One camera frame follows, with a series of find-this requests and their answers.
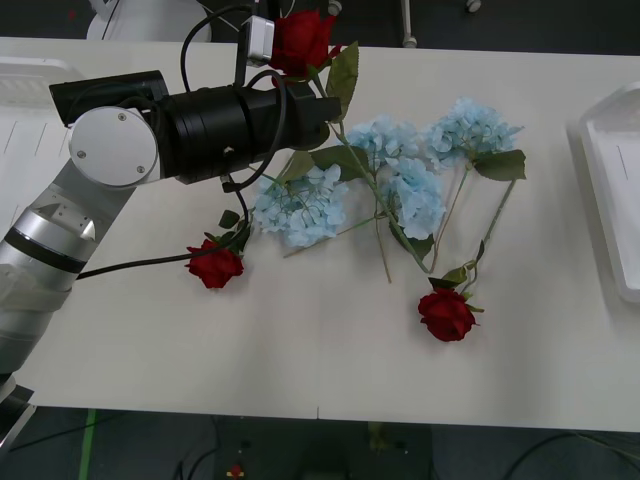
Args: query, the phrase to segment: rose stem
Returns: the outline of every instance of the rose stem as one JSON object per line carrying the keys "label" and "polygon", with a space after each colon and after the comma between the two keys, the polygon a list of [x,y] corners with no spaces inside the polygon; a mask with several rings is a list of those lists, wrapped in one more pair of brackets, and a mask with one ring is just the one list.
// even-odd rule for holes
{"label": "rose stem", "polygon": [[[509,184],[509,187],[507,187],[507,191],[504,192],[504,195],[502,196],[502,200],[500,201],[500,205],[498,205],[498,209],[496,210],[496,213],[493,216],[493,219],[491,220],[491,224],[489,225],[489,230],[487,230],[487,233],[485,234],[484,238],[482,239],[482,242],[484,243],[485,249],[487,248],[487,244],[489,243],[489,240],[491,239],[491,234],[493,233],[493,229],[495,228],[496,224],[498,223],[498,218],[500,218],[500,215],[502,214],[502,210],[504,209],[504,206],[507,204],[507,200],[509,199],[509,196],[511,195],[511,192],[513,191],[513,187],[516,186],[516,181],[517,180],[511,180],[511,183]],[[477,263],[476,263],[475,267],[473,268],[473,280],[469,281],[469,283],[467,283],[464,286],[464,288],[462,289],[461,293],[464,293],[471,285],[476,283],[476,280],[478,280],[478,264]]]}
{"label": "rose stem", "polygon": [[380,222],[378,220],[378,200],[374,199],[375,209],[373,211],[373,218],[376,219],[376,237],[378,238],[378,246],[380,246],[380,255],[382,256],[382,263],[384,264],[384,272],[387,274],[387,281],[391,283],[391,272],[389,271],[389,265],[387,264],[387,256],[384,253],[384,245],[382,244],[382,237],[380,236]]}
{"label": "rose stem", "polygon": [[449,223],[449,219],[451,218],[451,215],[453,214],[453,209],[456,206],[456,202],[458,201],[458,197],[460,196],[460,191],[462,190],[462,186],[464,185],[465,180],[467,179],[467,175],[469,174],[469,169],[466,167],[464,168],[464,175],[462,176],[462,180],[460,180],[460,185],[458,185],[458,191],[456,192],[456,196],[453,198],[453,203],[451,204],[451,209],[447,212],[447,217],[444,219],[444,223],[442,224],[442,228],[440,229],[440,232],[438,233],[438,239],[436,240],[436,243],[433,246],[433,261],[431,262],[431,269],[430,271],[433,272],[436,268],[436,262],[438,261],[438,252],[439,252],[439,247],[440,247],[440,241],[442,240],[442,236],[444,235],[444,229],[447,228],[447,224]]}
{"label": "rose stem", "polygon": [[[327,98],[327,92],[325,92],[324,87],[322,86],[322,83],[320,83],[320,79],[318,78],[317,75],[313,78],[313,83],[318,88],[318,91],[320,92],[320,94],[323,97]],[[395,219],[395,217],[393,216],[393,214],[391,213],[391,210],[384,203],[384,199],[382,198],[382,194],[376,188],[376,186],[374,185],[373,181],[371,180],[371,174],[369,172],[367,172],[367,170],[364,168],[364,166],[360,163],[360,159],[358,158],[358,155],[356,155],[356,152],[354,152],[353,148],[351,148],[351,145],[347,141],[347,138],[345,137],[344,133],[338,133],[336,131],[336,128],[331,123],[329,124],[329,127],[331,127],[331,130],[333,130],[333,133],[338,138],[338,140],[340,140],[342,142],[342,144],[345,147],[347,147],[347,149],[351,153],[351,156],[355,160],[355,164],[358,166],[358,169],[360,170],[360,173],[362,174],[362,177],[365,179],[365,181],[369,185],[369,188],[373,191],[373,194],[375,195],[375,197],[378,200],[378,202],[380,202],[380,205],[382,205],[382,209],[384,210],[384,213],[386,213],[387,214],[387,218],[389,218],[389,223],[391,223],[391,227],[396,231],[396,233],[398,235],[398,238],[402,242],[402,245],[404,246],[404,248],[406,248],[407,251],[411,254],[411,256],[416,261],[416,263],[418,264],[420,269],[424,273],[429,275],[431,272],[429,270],[427,270],[427,267],[424,266],[424,264],[422,263],[422,260],[420,259],[420,257],[416,253],[415,249],[411,246],[411,244],[409,243],[409,240],[407,240],[407,237],[405,236],[404,232],[400,228],[400,225],[398,225],[398,222]],[[340,121],[340,132],[344,132],[344,123],[342,122],[342,120]]]}

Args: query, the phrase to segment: blue hydrangea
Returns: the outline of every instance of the blue hydrangea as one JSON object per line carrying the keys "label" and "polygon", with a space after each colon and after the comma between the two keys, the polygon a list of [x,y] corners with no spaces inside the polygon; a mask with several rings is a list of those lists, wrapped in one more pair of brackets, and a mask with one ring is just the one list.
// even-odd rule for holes
{"label": "blue hydrangea", "polygon": [[408,238],[425,240],[435,233],[445,207],[439,178],[415,158],[389,159],[393,171],[384,193],[398,216],[398,224]]}
{"label": "blue hydrangea", "polygon": [[395,123],[389,115],[378,115],[347,132],[349,144],[367,152],[369,167],[378,170],[389,158],[415,157],[420,148],[416,128],[408,122]]}
{"label": "blue hydrangea", "polygon": [[254,218],[263,231],[284,233],[290,247],[309,247],[326,237],[335,237],[346,220],[342,197],[348,191],[338,183],[340,167],[313,167],[286,187],[269,179],[260,180]]}
{"label": "blue hydrangea", "polygon": [[459,98],[446,117],[422,133],[424,155],[435,167],[450,167],[478,153],[513,150],[513,136],[523,127],[510,127],[490,107]]}

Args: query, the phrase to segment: wheel caster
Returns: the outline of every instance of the wheel caster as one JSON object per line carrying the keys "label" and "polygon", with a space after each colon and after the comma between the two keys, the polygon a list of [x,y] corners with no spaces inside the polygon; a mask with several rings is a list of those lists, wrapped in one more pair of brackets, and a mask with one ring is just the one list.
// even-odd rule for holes
{"label": "wheel caster", "polygon": [[337,17],[342,11],[342,4],[338,0],[329,0],[329,15]]}
{"label": "wheel caster", "polygon": [[409,35],[404,37],[402,46],[404,48],[416,48],[418,46],[418,41],[416,40],[416,37],[412,37],[411,35]]}
{"label": "wheel caster", "polygon": [[466,10],[469,13],[476,13],[478,10],[480,10],[481,6],[482,6],[481,0],[467,0]]}

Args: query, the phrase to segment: silver arm segment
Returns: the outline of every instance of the silver arm segment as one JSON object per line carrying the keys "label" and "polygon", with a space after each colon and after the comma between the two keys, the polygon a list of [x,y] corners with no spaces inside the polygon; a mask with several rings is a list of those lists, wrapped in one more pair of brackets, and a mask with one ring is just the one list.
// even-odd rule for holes
{"label": "silver arm segment", "polygon": [[0,374],[18,370],[134,188],[109,190],[69,161],[0,243]]}

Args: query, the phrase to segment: green tape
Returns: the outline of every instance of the green tape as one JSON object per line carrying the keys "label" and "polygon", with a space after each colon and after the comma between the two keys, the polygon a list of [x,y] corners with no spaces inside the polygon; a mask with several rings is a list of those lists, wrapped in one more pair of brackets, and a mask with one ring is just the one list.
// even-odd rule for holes
{"label": "green tape", "polygon": [[78,480],[88,480],[89,478],[89,461],[91,460],[91,447],[93,446],[93,425],[96,422],[96,411],[89,409],[87,411],[88,426],[84,431],[84,438],[82,439],[82,456],[80,457],[80,471],[78,473]]}

